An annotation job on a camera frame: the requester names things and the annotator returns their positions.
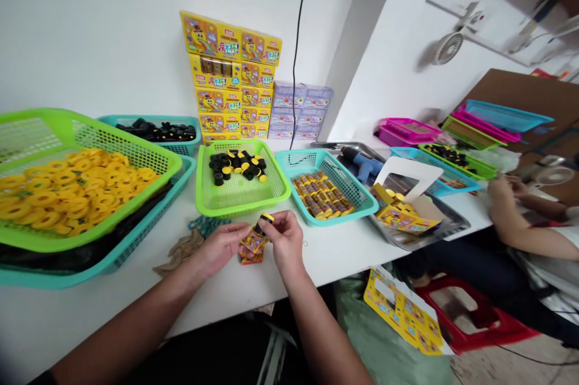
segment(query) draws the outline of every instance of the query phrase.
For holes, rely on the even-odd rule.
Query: forearm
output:
[[[521,241],[524,231],[531,227],[517,210],[514,199],[500,199],[493,202],[490,218],[501,241],[513,247]]]
[[[557,222],[565,222],[567,220],[567,206],[565,204],[549,201],[532,194],[519,198],[519,201],[524,207],[533,210],[548,220]]]
[[[303,269],[285,278],[310,368],[320,383],[372,383],[350,340],[331,315],[311,278]]]
[[[188,260],[60,360],[59,385],[118,382],[155,351],[204,277]]]

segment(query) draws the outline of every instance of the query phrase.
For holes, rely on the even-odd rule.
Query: stack of yellow boxes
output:
[[[267,138],[279,38],[181,11],[203,142]]]

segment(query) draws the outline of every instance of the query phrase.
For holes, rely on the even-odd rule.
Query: white shirt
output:
[[[579,249],[579,207],[567,210],[565,227],[552,227],[564,235]],[[571,314],[557,313],[570,322],[579,325],[579,261],[536,255],[517,251],[517,256],[528,270],[531,285],[535,288],[546,287],[547,284],[558,289],[552,296],[541,300],[551,311],[568,311]]]

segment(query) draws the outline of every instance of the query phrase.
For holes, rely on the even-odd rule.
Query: red plastic stool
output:
[[[465,334],[450,320],[431,296],[433,292],[447,287],[462,288],[475,300],[478,308],[470,312],[472,322],[478,329],[488,328],[487,330],[476,334]],[[452,341],[448,344],[457,355],[494,345],[518,343],[540,334],[534,329],[527,328],[504,311],[493,307],[485,296],[454,276],[443,276],[431,281],[426,287],[417,287],[416,293],[435,309],[439,324],[452,336]]]

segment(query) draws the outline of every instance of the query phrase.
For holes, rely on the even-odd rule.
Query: purple box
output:
[[[297,125],[299,126],[321,126],[326,117],[327,110],[322,109],[302,109],[296,113]]]
[[[334,95],[334,90],[327,86],[305,85],[305,87],[308,92],[303,102],[303,107],[307,109],[327,109]]]
[[[274,91],[273,107],[291,107],[291,99],[294,92],[293,82],[276,80]],[[306,92],[306,86],[303,83],[296,82],[296,98],[294,100],[296,109],[302,108]]]
[[[296,116],[300,115],[300,109],[296,108]],[[294,113],[291,107],[272,107],[270,124],[294,124]]]
[[[268,139],[291,139],[294,133],[294,126],[291,124],[270,124]]]
[[[296,139],[315,141],[320,135],[321,126],[297,126]]]

